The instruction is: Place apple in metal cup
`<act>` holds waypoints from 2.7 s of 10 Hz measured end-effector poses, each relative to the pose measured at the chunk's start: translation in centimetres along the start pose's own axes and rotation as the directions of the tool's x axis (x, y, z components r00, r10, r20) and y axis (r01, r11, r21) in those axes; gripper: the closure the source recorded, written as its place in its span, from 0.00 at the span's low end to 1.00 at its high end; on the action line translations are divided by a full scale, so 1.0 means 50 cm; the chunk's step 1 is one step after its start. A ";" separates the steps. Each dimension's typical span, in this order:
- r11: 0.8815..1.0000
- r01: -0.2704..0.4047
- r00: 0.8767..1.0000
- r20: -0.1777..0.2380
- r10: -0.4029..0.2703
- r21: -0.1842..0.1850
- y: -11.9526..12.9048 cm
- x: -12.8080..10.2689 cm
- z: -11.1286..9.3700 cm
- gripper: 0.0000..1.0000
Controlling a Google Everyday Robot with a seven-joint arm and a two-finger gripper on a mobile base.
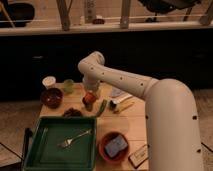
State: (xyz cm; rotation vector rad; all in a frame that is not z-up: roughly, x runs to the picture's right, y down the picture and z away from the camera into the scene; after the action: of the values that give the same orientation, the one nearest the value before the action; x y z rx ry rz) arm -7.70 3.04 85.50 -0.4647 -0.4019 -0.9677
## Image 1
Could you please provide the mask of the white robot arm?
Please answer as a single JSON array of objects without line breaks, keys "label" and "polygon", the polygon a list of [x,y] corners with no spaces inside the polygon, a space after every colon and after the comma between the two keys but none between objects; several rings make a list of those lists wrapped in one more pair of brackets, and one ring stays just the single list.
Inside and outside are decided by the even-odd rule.
[{"label": "white robot arm", "polygon": [[78,70],[87,90],[106,82],[145,101],[149,171],[204,171],[196,102],[184,83],[109,68],[98,51]]}]

